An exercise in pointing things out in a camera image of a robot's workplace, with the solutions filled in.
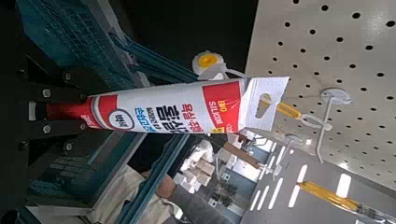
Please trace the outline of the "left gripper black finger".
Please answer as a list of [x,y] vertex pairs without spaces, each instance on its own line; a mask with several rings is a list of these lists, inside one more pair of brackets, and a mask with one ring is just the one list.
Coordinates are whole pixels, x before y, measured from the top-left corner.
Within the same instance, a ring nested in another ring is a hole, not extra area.
[[73,140],[88,129],[81,120],[28,121],[18,134],[18,151],[28,153],[28,165],[52,163],[73,148]]
[[84,90],[67,83],[61,75],[52,76],[31,57],[27,69],[21,70],[21,98],[48,104],[83,104],[87,101]]

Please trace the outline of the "person's bare hand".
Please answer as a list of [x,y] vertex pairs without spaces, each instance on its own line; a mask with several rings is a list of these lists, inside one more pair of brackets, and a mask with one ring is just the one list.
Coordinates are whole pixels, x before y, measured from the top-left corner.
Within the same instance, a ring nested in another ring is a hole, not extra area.
[[162,182],[159,184],[156,193],[163,199],[170,199],[176,188],[176,182],[169,175],[165,175]]

